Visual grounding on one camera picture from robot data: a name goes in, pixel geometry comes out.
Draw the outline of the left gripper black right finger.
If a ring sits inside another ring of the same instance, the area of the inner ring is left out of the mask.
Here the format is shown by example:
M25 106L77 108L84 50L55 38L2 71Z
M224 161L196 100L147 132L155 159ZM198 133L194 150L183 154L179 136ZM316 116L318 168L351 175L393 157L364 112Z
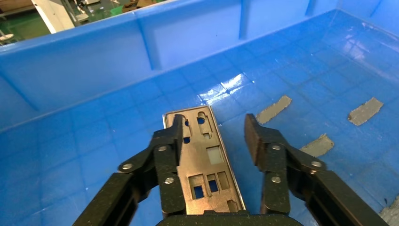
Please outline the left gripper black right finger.
M244 138L254 165L264 175L261 213L290 213L289 196L305 202L320 226L384 226L385 221L326 164L292 147L276 129L248 113Z

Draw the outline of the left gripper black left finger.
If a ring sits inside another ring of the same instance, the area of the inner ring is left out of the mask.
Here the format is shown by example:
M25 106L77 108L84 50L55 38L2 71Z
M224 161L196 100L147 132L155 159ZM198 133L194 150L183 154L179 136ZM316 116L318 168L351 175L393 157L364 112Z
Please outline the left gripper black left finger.
M105 182L74 222L75 226L128 226L138 204L156 186L160 189L163 216L186 214L177 174L183 144L183 116L172 126L155 131L146 149L124 161Z

